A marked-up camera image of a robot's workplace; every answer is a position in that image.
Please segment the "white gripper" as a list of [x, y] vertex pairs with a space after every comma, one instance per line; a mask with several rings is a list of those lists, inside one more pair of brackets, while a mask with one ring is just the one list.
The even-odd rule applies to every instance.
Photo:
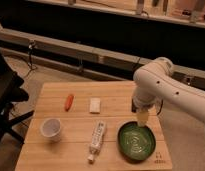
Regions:
[[150, 109], [155, 104], [155, 99], [139, 99], [137, 97], [133, 97], [133, 103], [135, 106], [135, 113], [137, 116], [137, 124], [139, 127], [144, 127], [147, 124], [149, 112], [144, 109]]

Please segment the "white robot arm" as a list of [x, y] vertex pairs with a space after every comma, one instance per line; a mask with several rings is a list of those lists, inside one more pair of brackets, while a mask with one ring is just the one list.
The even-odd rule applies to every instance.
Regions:
[[174, 65], [166, 57], [158, 57], [138, 68], [133, 75], [136, 84], [133, 104], [138, 110], [149, 109], [158, 97], [205, 124], [205, 91], [173, 79], [173, 72]]

